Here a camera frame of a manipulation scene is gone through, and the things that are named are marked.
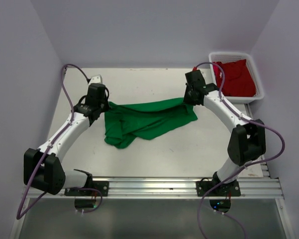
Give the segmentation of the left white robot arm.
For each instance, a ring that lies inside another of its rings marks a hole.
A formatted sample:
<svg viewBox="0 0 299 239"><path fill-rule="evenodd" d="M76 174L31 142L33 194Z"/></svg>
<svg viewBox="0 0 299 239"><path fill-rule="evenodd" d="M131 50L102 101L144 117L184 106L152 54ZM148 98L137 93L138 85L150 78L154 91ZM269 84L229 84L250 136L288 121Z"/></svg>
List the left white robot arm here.
<svg viewBox="0 0 299 239"><path fill-rule="evenodd" d="M80 135L109 110L108 98L104 84L91 83L61 128L37 149L24 153L23 181L27 187L52 195L62 189L77 190L84 196L93 191L92 174L78 169L66 172L62 160Z"/></svg>

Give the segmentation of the green t shirt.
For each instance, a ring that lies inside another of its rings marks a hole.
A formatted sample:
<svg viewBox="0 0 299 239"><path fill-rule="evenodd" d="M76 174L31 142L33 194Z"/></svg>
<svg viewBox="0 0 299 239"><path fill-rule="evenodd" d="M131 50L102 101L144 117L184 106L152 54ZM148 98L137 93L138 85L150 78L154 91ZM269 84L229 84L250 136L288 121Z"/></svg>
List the green t shirt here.
<svg viewBox="0 0 299 239"><path fill-rule="evenodd" d="M152 140L198 119L183 98L127 105L109 102L109 107L104 141L118 149L129 147L136 138Z"/></svg>

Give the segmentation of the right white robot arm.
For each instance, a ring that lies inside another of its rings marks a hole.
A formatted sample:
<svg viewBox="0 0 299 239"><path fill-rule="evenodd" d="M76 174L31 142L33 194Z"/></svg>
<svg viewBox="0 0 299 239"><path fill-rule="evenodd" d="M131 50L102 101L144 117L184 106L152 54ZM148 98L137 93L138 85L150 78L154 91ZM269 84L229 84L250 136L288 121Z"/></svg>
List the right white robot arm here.
<svg viewBox="0 0 299 239"><path fill-rule="evenodd" d="M214 83L207 84L200 70L190 71L185 77L187 82L184 103L206 107L230 132L228 159L213 174L212 179L202 178L196 182L197 195L239 197L241 192L237 182L238 170L265 153L265 130L251 124L251 118L228 101Z"/></svg>

